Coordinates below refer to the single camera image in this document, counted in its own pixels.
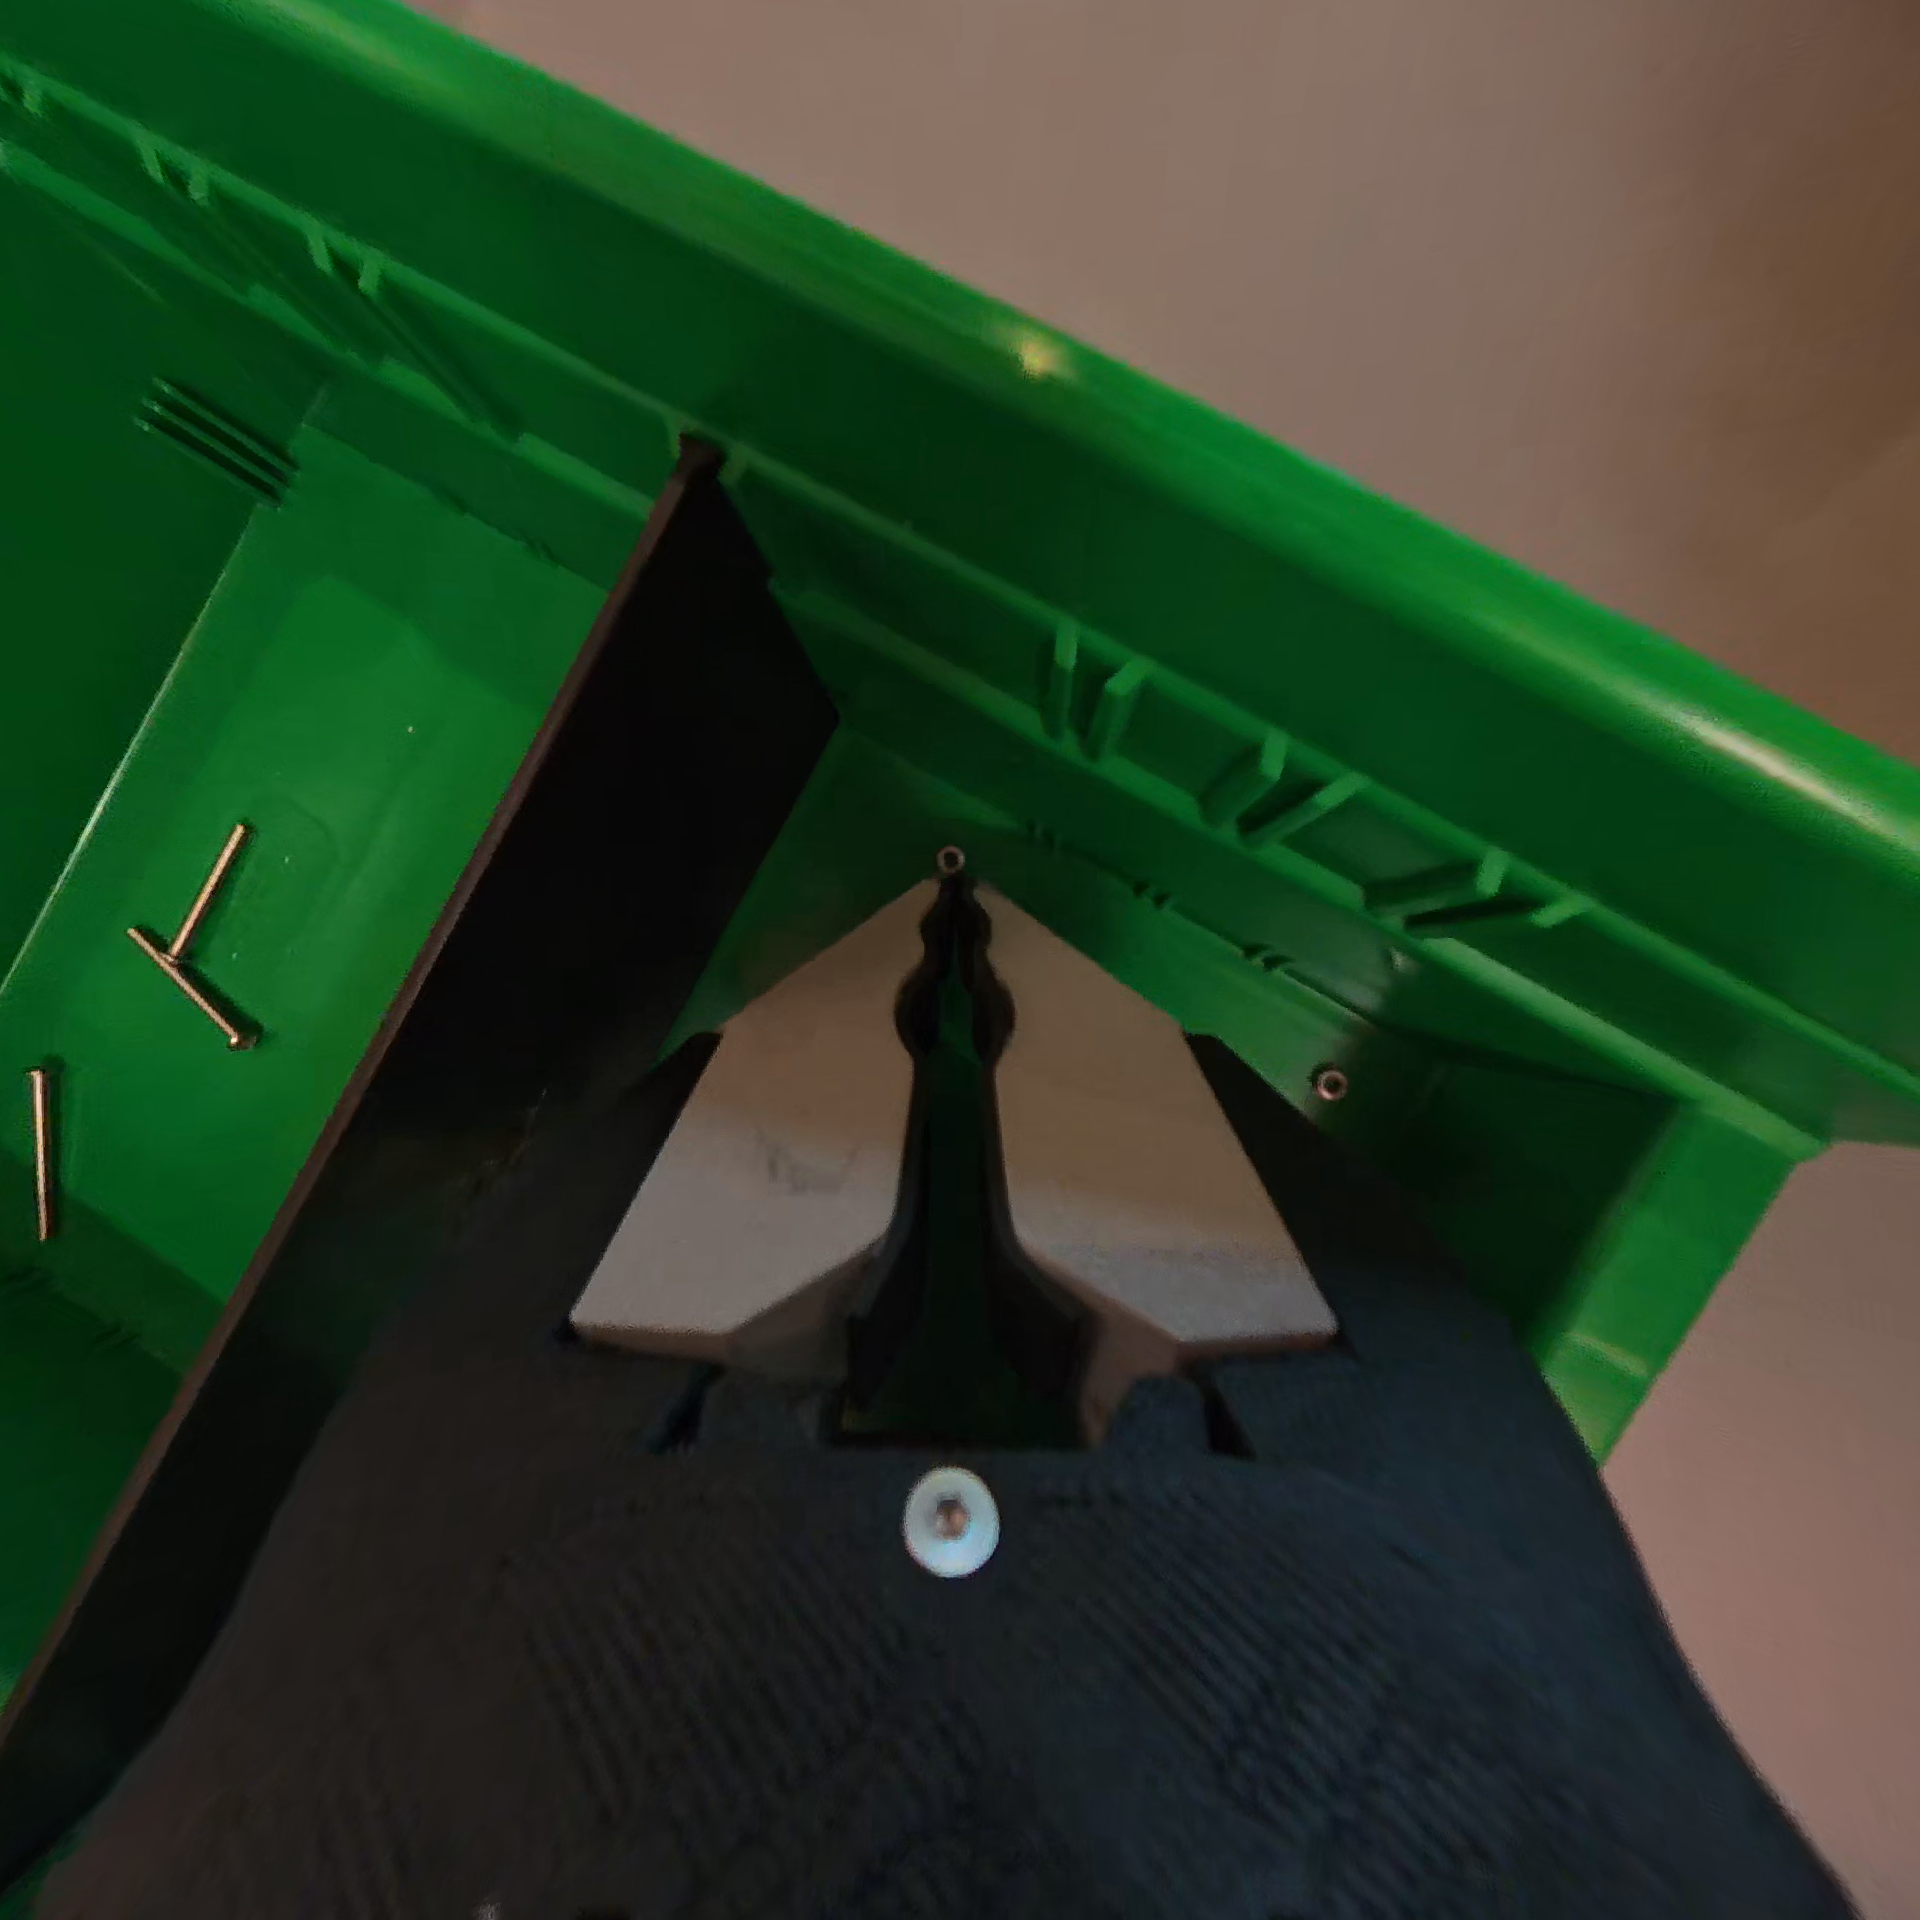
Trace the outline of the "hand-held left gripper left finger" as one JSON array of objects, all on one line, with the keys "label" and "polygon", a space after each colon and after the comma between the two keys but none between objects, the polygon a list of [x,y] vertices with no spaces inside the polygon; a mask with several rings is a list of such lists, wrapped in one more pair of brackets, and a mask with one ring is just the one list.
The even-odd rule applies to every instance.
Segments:
[{"label": "hand-held left gripper left finger", "polygon": [[934,877],[910,886],[718,1030],[570,1335],[785,1384],[847,1382],[918,1072],[896,1009],[938,896]]}]

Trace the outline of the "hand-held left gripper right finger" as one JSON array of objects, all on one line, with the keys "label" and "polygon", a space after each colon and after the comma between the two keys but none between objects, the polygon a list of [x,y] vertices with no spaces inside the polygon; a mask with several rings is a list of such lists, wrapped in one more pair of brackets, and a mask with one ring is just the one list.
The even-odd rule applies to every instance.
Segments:
[{"label": "hand-held left gripper right finger", "polygon": [[959,886],[959,1178],[1015,1433],[1097,1442],[1126,1390],[1338,1332],[1184,1030],[1011,898]]}]

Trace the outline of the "green plastic bin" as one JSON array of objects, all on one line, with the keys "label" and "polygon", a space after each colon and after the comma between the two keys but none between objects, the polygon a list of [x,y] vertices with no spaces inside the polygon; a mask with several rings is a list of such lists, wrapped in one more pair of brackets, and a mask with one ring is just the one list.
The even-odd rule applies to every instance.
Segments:
[{"label": "green plastic bin", "polygon": [[[1597,1456],[1917,1147],[1912,767],[406,4],[4,4],[4,1700],[684,434],[842,714],[707,1005],[964,845],[1341,1067]],[[228,1052],[127,926],[241,818]]]}]

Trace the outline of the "grey desk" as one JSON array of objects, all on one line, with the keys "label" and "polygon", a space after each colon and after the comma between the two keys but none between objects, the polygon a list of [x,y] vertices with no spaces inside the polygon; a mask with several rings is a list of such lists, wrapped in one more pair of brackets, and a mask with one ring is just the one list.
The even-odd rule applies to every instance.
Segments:
[{"label": "grey desk", "polygon": [[[1917,761],[1917,4],[424,4]],[[1917,1153],[1800,1167],[1607,1467],[1917,1918]]]}]

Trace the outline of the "black bin divider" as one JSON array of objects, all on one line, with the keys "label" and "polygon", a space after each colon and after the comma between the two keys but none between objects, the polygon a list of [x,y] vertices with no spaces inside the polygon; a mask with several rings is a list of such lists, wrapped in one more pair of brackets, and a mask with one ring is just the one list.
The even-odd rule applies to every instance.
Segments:
[{"label": "black bin divider", "polygon": [[370,1349],[507,1169],[642,1077],[838,728],[684,434],[398,1005],[4,1707],[4,1797],[118,1776]]}]

